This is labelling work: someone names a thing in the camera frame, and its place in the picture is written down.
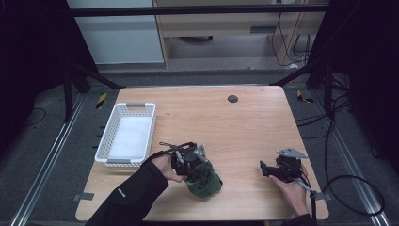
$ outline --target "green cloth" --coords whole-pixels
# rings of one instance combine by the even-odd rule
[[[193,172],[195,179],[188,178],[185,183],[195,196],[205,199],[221,189],[223,182],[215,173],[211,162],[195,167]]]

